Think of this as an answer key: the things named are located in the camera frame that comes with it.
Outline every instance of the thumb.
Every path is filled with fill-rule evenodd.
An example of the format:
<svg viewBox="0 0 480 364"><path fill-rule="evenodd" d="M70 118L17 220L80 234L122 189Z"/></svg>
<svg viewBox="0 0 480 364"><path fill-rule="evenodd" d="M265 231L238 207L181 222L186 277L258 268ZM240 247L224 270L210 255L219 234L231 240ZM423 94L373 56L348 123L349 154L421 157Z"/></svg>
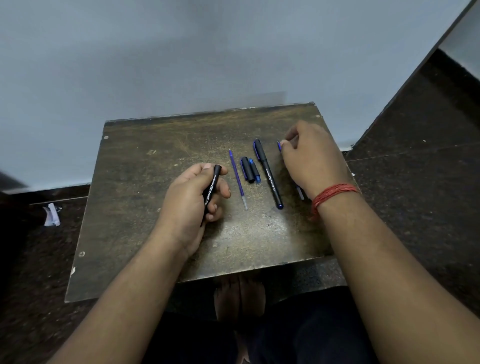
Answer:
<svg viewBox="0 0 480 364"><path fill-rule="evenodd" d="M204 165L202 171L192 179L192 183L200 190L200 193L212 182L213 179L213 164L207 163Z"/></svg>
<svg viewBox="0 0 480 364"><path fill-rule="evenodd" d="M291 163L293 163L293 158L295 155L295 149L293 148L292 144L288 140L282 140L280 142L282 146L282 157L285 165L288 167Z"/></svg>

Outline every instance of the granite floor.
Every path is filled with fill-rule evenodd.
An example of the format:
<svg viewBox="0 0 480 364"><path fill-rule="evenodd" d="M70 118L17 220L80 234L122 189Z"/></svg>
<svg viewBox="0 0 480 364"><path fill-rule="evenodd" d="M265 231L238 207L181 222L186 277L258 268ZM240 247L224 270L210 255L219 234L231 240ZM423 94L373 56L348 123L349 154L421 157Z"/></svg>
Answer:
<svg viewBox="0 0 480 364"><path fill-rule="evenodd" d="M478 125L479 100L429 62L346 159L373 209L441 284L480 315ZM0 362L45 362L94 304L63 301L85 203L85 197L59 201L60 227L33 228L6 242ZM5 228L25 231L22 224ZM266 269L263 276L269 304L345 284L334 258ZM207 280L178 285L168 309L212 318L212 292Z"/></svg>

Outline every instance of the hand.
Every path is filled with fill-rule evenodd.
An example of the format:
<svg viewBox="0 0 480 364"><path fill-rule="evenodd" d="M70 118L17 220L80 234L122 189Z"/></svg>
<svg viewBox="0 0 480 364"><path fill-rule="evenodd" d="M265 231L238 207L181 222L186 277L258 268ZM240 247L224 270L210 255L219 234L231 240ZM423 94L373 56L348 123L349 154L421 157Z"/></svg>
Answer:
<svg viewBox="0 0 480 364"><path fill-rule="evenodd" d="M320 125L300 120L280 144L290 176L311 200L327 187L350 181L342 153Z"/></svg>
<svg viewBox="0 0 480 364"><path fill-rule="evenodd" d="M227 173L227 168L222 166L220 175ZM195 253L205 231L205 224L202 222L205 209L202 193L212 179L211 163L194 164L177 177L165 194L160 216L151 237L158 232L160 232L158 235L172 237L174 244L185 252L186 259ZM222 197L230 196L227 181L218 178L216 192L207 206L206 222L217 221L223 216L220 205Z"/></svg>

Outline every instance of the wooden board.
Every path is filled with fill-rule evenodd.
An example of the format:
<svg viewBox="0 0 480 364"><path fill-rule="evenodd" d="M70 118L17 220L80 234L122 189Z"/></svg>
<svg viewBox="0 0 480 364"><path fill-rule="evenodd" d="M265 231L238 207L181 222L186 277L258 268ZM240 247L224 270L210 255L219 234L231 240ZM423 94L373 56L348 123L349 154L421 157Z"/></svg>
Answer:
<svg viewBox="0 0 480 364"><path fill-rule="evenodd" d="M207 225L180 281L331 254L318 223L308 220L310 201L300 200L276 145L299 119L326 128L313 103L107 122L65 300L95 298L104 291L146 240L172 180L198 162L229 168L225 178L232 197L225 200L225 218ZM283 210L275 207L260 163L260 184L242 179L249 209L243 208L228 149L240 168L242 156L255 160L255 138L262 141Z"/></svg>

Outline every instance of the dark trousers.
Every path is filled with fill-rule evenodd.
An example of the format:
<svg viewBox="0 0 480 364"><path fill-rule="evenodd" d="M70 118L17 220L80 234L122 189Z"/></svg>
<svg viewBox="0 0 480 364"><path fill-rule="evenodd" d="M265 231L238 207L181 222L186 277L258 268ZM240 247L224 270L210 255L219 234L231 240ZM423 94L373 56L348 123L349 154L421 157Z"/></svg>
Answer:
<svg viewBox="0 0 480 364"><path fill-rule="evenodd" d="M378 363L348 287L291 297L245 328L252 364ZM235 363L228 327L165 313L144 363Z"/></svg>

